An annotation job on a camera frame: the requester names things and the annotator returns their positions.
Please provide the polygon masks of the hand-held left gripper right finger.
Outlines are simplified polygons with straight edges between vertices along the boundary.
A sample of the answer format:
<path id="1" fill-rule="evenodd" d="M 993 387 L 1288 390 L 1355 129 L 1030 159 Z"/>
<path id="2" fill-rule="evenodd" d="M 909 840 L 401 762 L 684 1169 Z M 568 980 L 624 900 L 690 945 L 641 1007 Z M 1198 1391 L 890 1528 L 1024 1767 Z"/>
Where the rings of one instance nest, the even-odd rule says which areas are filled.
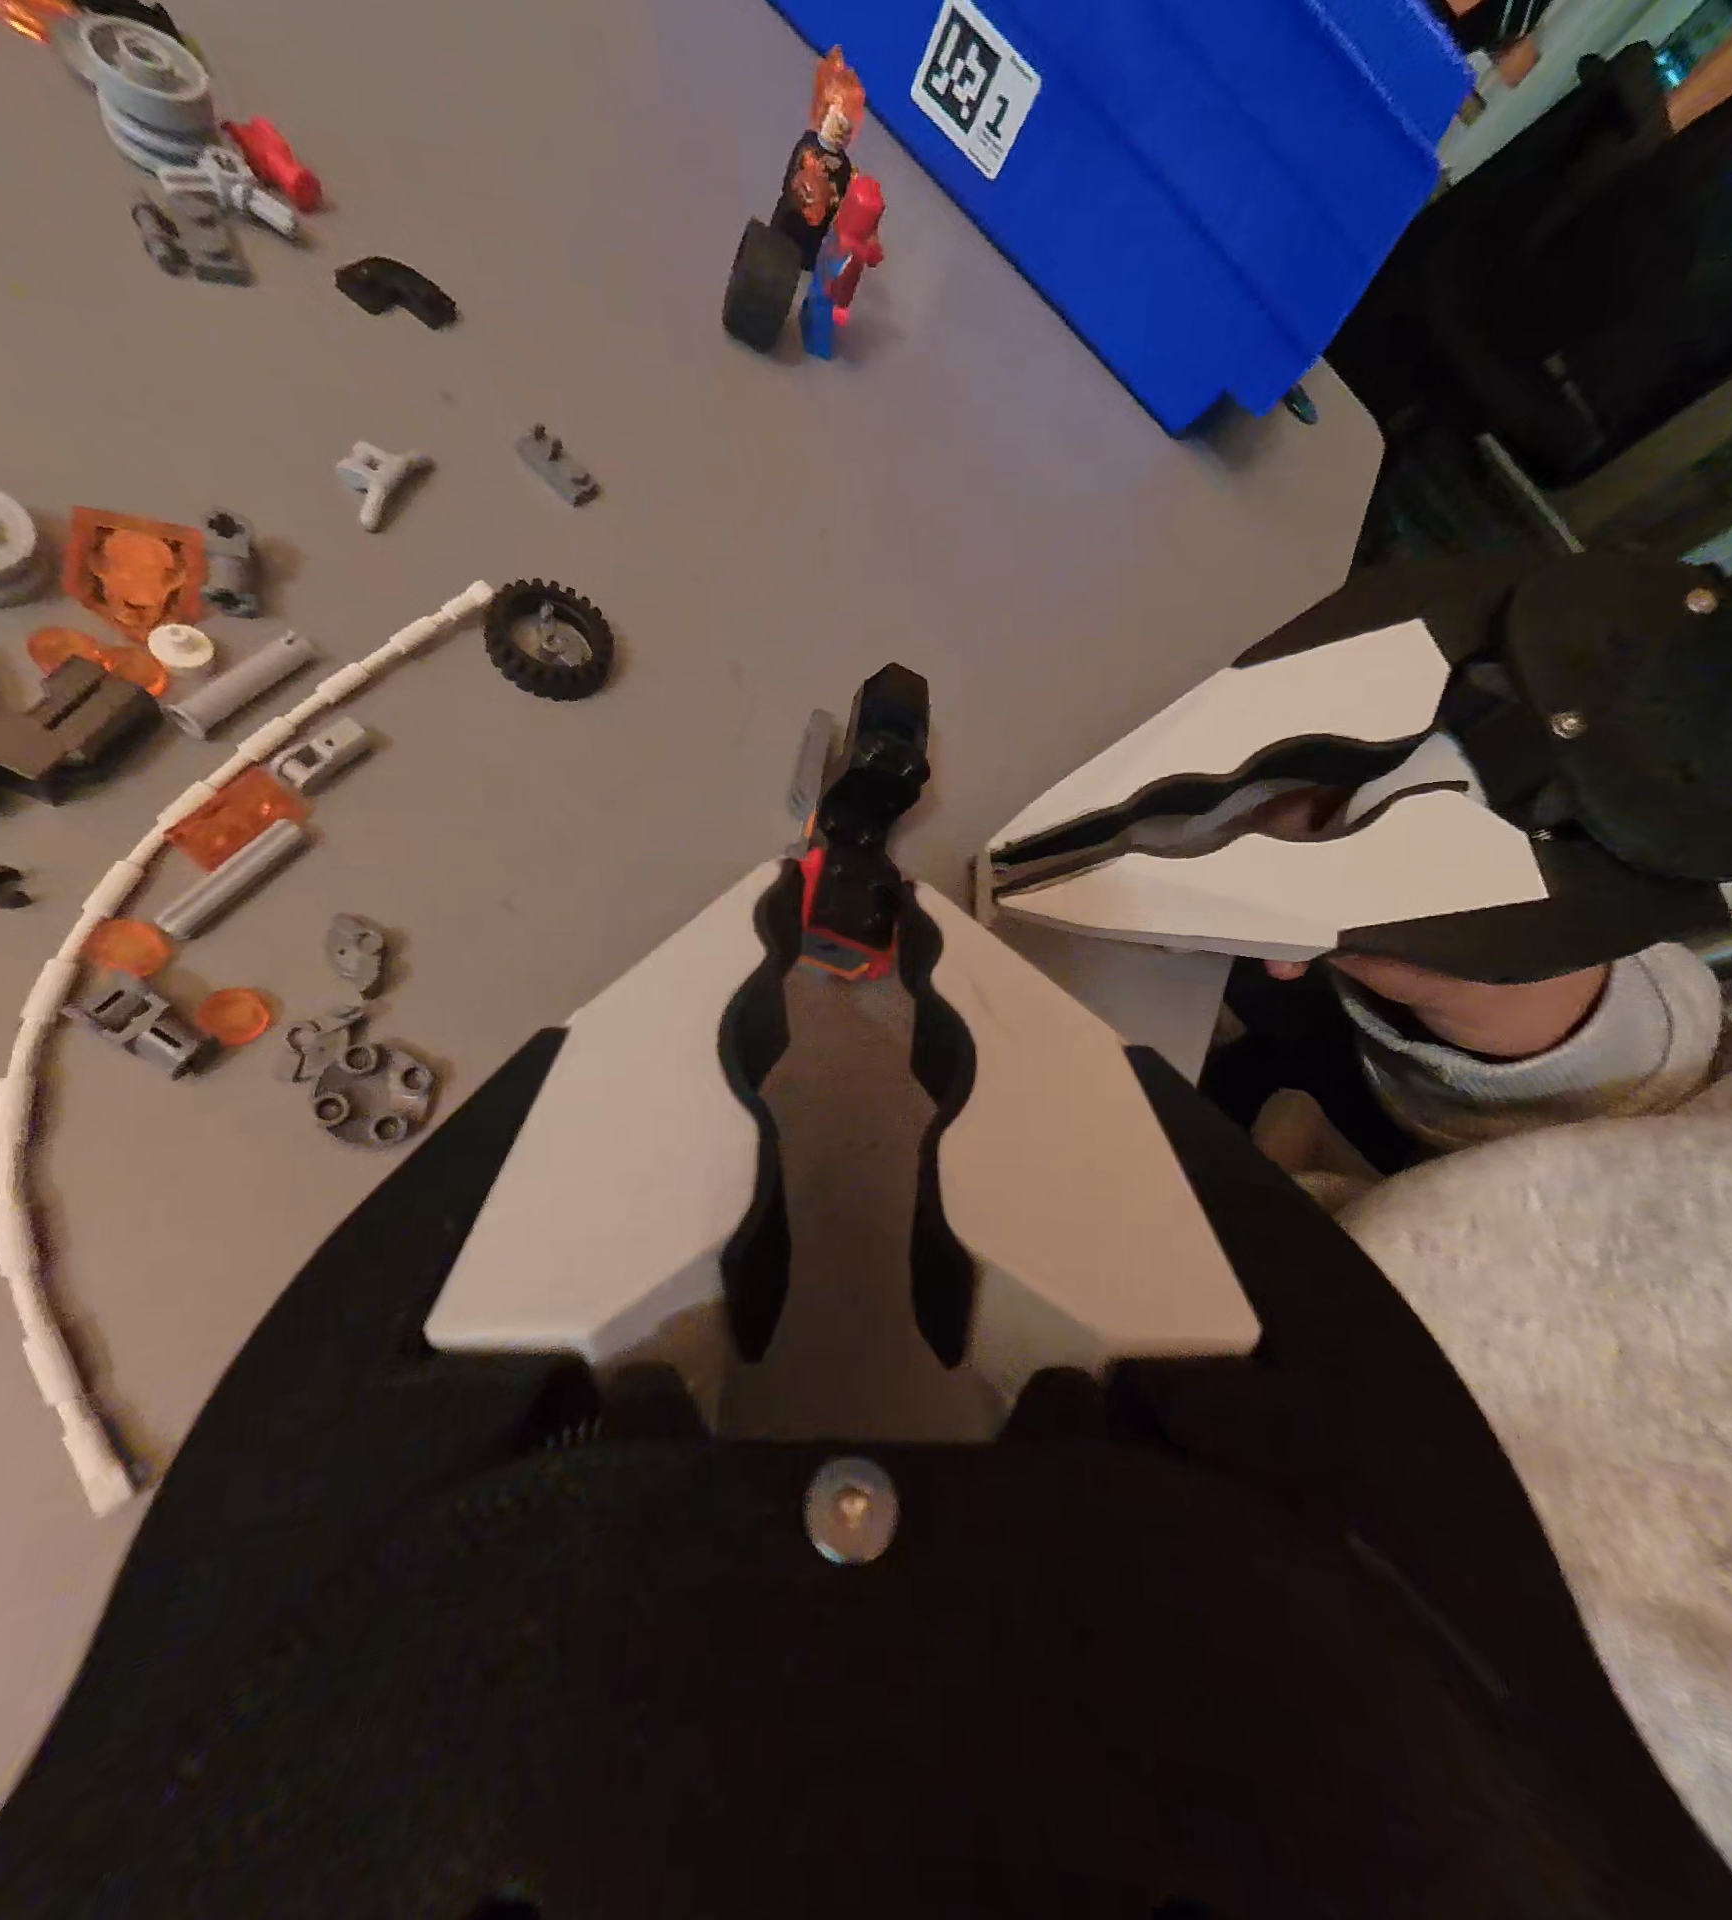
<path id="1" fill-rule="evenodd" d="M 931 1101 L 911 1308 L 969 1372 L 1244 1357 L 1262 1322 L 1118 1033 L 925 882 L 903 897 Z"/>

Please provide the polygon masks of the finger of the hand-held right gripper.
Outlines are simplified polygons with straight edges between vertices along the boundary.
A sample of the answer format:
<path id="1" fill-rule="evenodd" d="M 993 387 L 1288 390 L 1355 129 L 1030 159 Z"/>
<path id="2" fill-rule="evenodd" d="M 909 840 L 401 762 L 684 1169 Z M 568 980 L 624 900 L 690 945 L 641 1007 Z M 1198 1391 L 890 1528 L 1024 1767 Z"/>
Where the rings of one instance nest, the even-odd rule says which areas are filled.
<path id="1" fill-rule="evenodd" d="M 993 855 L 1003 859 L 1166 781 L 1260 781 L 1268 755 L 1317 739 L 1357 750 L 1419 739 L 1433 730 L 1450 679 L 1426 620 L 1227 667 L 1055 782 L 993 837 Z"/>
<path id="2" fill-rule="evenodd" d="M 985 918 L 1079 937 L 1317 959 L 1368 928 L 1404 928 L 1551 897 L 1532 840 L 1482 803 L 1468 777 L 1390 777 L 1331 837 L 1247 832 L 1214 852 L 1113 852 L 1069 872 L 978 859 Z"/>

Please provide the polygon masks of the black and red lego build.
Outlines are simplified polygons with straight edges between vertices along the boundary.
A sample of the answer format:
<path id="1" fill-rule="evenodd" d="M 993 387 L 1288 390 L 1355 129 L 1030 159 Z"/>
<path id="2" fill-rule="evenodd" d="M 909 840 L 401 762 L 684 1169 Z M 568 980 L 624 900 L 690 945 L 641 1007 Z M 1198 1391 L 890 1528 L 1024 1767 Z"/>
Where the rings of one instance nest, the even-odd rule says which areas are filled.
<path id="1" fill-rule="evenodd" d="M 903 870 L 890 842 L 925 793 L 928 733 L 928 680 L 900 661 L 860 686 L 844 726 L 817 708 L 804 729 L 787 796 L 803 830 L 803 961 L 834 977 L 892 971 Z"/>

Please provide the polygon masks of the person's right forearm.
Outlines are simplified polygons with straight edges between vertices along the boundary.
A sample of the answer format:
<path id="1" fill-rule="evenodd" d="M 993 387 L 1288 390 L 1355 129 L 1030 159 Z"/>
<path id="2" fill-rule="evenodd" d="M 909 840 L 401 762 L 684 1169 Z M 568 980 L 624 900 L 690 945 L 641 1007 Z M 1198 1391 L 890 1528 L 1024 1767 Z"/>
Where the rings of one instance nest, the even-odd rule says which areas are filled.
<path id="1" fill-rule="evenodd" d="M 1375 1103 L 1433 1157 L 1578 1121 L 1670 1110 L 1706 1085 L 1726 1027 L 1715 972 L 1691 949 L 1660 943 L 1596 963 L 1614 971 L 1611 983 L 1565 1044 L 1531 1060 L 1482 1060 L 1394 1031 L 1335 980 L 1333 956 L 1270 961 L 1268 972 L 1285 983 L 1327 972 Z"/>

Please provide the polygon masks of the dark grey round lego plate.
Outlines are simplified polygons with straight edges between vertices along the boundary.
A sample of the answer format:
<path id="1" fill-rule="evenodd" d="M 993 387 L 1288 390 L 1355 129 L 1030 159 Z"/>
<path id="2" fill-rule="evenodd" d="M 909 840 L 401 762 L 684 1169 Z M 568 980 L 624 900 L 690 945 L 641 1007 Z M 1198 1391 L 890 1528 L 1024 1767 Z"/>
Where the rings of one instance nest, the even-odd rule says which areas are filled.
<path id="1" fill-rule="evenodd" d="M 332 1139 L 391 1150 L 429 1121 L 439 1094 L 433 1066 L 395 1043 L 345 1043 L 328 1052 L 310 1106 Z"/>

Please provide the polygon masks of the small spoked lego wheel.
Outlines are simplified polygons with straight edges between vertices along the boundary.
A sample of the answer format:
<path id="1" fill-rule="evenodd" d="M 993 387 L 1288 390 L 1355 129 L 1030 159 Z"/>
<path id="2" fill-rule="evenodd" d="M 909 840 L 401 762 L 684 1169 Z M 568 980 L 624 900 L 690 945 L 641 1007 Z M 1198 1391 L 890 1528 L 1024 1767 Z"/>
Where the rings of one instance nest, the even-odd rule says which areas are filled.
<path id="1" fill-rule="evenodd" d="M 585 702 L 614 679 L 617 637 L 603 610 L 540 579 L 495 591 L 484 616 L 484 646 L 517 689 L 551 702 Z"/>

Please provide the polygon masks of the wide black lego tyre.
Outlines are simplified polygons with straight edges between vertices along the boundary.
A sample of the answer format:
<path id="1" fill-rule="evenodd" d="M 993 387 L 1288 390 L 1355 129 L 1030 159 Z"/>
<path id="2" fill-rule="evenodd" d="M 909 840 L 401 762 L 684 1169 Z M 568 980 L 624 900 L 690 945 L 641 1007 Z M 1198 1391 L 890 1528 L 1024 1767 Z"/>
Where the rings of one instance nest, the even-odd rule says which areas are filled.
<path id="1" fill-rule="evenodd" d="M 804 249 L 780 228 L 749 219 L 722 300 L 722 325 L 756 354 L 773 354 L 804 286 Z"/>

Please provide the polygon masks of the flame-head lego minifigure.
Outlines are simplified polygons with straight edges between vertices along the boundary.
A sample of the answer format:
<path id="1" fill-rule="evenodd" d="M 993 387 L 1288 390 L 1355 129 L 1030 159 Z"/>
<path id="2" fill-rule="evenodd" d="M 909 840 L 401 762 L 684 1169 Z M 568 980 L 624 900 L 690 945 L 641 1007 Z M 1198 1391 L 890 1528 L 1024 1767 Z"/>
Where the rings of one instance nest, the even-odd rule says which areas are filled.
<path id="1" fill-rule="evenodd" d="M 800 253 L 803 271 L 811 271 L 855 180 L 852 146 L 867 110 L 860 72 L 836 43 L 815 70 L 809 125 L 791 153 L 772 216 Z"/>

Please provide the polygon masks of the black curved lego piece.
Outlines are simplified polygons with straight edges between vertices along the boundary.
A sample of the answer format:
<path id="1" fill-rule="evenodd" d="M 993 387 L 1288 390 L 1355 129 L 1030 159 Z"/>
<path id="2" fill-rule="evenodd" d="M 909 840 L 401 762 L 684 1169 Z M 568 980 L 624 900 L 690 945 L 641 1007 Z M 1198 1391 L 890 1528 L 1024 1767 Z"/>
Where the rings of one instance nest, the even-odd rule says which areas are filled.
<path id="1" fill-rule="evenodd" d="M 372 317 L 409 315 L 432 330 L 459 323 L 459 307 L 427 273 L 397 257 L 369 255 L 333 269 L 333 287 Z"/>

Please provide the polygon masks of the light grey lego connector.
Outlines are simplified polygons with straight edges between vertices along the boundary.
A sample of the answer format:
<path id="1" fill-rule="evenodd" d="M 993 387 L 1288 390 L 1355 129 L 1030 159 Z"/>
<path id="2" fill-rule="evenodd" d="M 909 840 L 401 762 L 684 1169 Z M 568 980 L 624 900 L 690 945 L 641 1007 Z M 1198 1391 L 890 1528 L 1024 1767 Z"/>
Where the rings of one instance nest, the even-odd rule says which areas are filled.
<path id="1" fill-rule="evenodd" d="M 156 174 L 170 196 L 210 196 L 232 213 L 251 219 L 288 242 L 303 237 L 298 206 L 259 180 L 238 148 L 206 146 L 188 162 L 159 165 Z"/>

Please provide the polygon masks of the red lego piece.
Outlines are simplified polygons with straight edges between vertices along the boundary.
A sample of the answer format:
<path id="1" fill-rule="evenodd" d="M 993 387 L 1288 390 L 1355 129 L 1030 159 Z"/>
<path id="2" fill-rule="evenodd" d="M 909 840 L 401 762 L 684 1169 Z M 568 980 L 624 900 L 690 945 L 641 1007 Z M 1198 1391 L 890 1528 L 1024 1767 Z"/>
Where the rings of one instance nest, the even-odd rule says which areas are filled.
<path id="1" fill-rule="evenodd" d="M 303 213 L 314 213 L 325 206 L 327 192 L 322 179 L 269 117 L 256 114 L 244 121 L 227 121 L 227 133 L 238 146 L 262 188 L 276 192 Z"/>

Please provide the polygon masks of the stacked grey lego rims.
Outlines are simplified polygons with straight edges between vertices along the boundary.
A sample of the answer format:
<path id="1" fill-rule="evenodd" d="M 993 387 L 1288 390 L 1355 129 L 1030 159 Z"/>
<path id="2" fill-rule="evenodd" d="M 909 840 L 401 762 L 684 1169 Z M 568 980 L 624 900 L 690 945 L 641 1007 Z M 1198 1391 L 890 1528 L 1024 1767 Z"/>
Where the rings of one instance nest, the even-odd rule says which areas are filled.
<path id="1" fill-rule="evenodd" d="M 223 143 L 212 73 L 195 49 L 158 26 L 110 12 L 58 22 L 49 43 L 87 80 L 112 146 L 147 174 L 197 165 Z"/>

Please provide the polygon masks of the person's right hand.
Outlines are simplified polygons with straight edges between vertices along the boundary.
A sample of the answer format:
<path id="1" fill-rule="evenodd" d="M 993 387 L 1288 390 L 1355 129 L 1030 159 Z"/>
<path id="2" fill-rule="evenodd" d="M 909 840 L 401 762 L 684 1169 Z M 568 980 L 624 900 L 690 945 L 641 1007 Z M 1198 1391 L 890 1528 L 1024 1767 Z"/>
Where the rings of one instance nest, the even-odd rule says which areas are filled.
<path id="1" fill-rule="evenodd" d="M 1611 968 L 1525 983 L 1468 980 L 1406 961 L 1335 955 L 1331 971 L 1406 1038 L 1482 1060 L 1531 1060 L 1565 1044 L 1599 1012 Z"/>

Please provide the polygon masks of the dark chair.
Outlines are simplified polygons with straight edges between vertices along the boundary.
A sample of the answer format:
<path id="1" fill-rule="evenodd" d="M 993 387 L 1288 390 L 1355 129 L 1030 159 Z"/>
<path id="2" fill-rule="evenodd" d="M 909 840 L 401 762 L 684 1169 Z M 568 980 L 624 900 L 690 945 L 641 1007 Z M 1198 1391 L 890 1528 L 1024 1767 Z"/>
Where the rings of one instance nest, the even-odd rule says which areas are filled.
<path id="1" fill-rule="evenodd" d="M 1565 488 L 1732 375 L 1732 95 L 1674 103 L 1646 45 L 1586 58 L 1406 228 L 1325 351 L 1390 442 L 1488 432 Z"/>

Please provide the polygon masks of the light grey lego bracket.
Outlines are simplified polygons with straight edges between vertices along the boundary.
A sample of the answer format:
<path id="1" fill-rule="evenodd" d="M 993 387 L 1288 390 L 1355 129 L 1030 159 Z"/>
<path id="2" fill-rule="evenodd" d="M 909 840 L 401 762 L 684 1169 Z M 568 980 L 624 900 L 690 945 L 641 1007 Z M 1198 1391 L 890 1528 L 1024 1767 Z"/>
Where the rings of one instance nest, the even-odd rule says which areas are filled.
<path id="1" fill-rule="evenodd" d="M 382 532 L 397 513 L 401 498 L 433 472 L 427 453 L 389 453 L 354 439 L 333 463 L 333 476 L 358 500 L 358 523 L 365 532 Z"/>

